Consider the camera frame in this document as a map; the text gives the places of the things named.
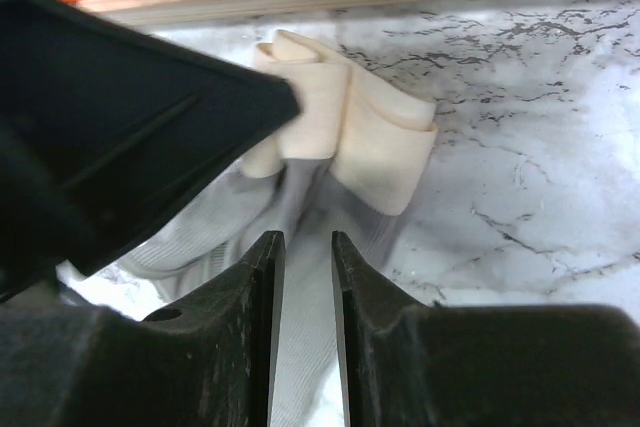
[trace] gray knit fabric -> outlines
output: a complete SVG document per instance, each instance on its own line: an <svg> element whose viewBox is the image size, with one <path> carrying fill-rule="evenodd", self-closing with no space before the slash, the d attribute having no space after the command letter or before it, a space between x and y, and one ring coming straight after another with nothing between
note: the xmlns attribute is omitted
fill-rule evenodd
<svg viewBox="0 0 640 427"><path fill-rule="evenodd" d="M304 425L336 355L331 233L347 232L367 261L381 267L399 227L397 217L370 208L331 174L322 179L287 248L272 425Z"/></svg>

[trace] white marble surface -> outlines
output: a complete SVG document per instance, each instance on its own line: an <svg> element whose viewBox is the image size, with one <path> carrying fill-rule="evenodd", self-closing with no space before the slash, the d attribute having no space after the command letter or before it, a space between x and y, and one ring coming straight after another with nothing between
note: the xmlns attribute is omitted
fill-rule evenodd
<svg viewBox="0 0 640 427"><path fill-rule="evenodd" d="M248 64L285 28L438 101L388 266L423 302L600 302L640 322L640 0L455 0L152 29ZM337 370L309 425L341 425Z"/></svg>

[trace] fabric fold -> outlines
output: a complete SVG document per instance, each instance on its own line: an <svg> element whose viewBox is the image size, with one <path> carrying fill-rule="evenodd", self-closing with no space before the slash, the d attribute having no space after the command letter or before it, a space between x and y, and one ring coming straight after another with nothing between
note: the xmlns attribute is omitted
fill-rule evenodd
<svg viewBox="0 0 640 427"><path fill-rule="evenodd" d="M119 265L154 279L171 301L236 262L265 230L284 232L272 425L299 427L336 356L331 232L347 232L384 267L433 147L435 103L286 31L256 46L254 67L286 79L301 114Z"/></svg>

